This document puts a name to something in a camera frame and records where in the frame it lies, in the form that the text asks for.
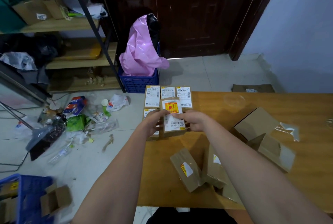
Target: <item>human arm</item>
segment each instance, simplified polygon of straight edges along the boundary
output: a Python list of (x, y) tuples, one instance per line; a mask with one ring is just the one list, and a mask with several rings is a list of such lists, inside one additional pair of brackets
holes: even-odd
[(155, 110), (136, 127), (123, 148), (96, 180), (75, 214), (73, 224), (133, 223), (138, 202), (144, 147), (169, 112)]
[(206, 133), (254, 223), (333, 223), (277, 167), (215, 120), (191, 110), (173, 116)]

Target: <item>tiled floor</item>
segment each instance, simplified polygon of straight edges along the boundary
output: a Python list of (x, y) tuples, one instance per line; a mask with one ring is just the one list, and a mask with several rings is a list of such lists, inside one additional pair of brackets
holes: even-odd
[[(257, 60), (245, 60), (232, 62), (227, 55), (194, 57), (170, 60), (170, 67), (160, 70), (160, 85), (189, 85), (193, 91), (222, 91), (231, 90), (232, 84), (257, 85), (272, 84), (276, 90), (281, 90), (280, 85), (271, 76), (266, 66)], [(104, 98), (110, 99), (113, 94), (122, 94), (121, 90), (95, 92), (94, 104), (99, 104)], [(54, 99), (63, 94), (56, 94)], [(72, 93), (64, 96), (59, 101), (64, 106), (71, 97), (86, 95), (92, 97), (91, 93)], [(76, 213), (82, 200), (89, 189), (105, 170), (108, 164), (117, 155), (123, 145), (130, 137), (133, 130), (142, 119), (144, 104), (143, 94), (127, 93), (130, 105), (114, 112), (112, 116), (118, 119), (119, 128), (113, 131), (114, 143), (109, 145), (102, 153), (102, 147), (109, 139), (110, 133), (94, 136), (94, 143), (76, 145), (72, 152), (55, 166), (50, 166), (47, 161), (66, 144), (68, 140), (63, 134), (59, 140), (41, 157), (34, 162), (28, 157), (19, 172), (26, 175), (53, 176), (58, 185), (68, 184), (73, 196), (73, 204), (63, 210), (57, 216), (57, 223), (68, 223)], [(41, 108), (22, 109), (28, 115), (38, 116)], [(0, 117), (10, 117), (6, 112), (0, 112)], [(0, 119), (0, 163), (19, 163), (25, 154), (26, 142), (22, 140), (2, 140), (15, 138), (14, 128), (17, 120)], [(8, 166), (0, 165), (0, 171), (8, 170)], [(0, 173), (0, 179), (13, 172)], [(154, 207), (137, 207), (135, 213), (135, 224), (146, 223), (154, 213)]]

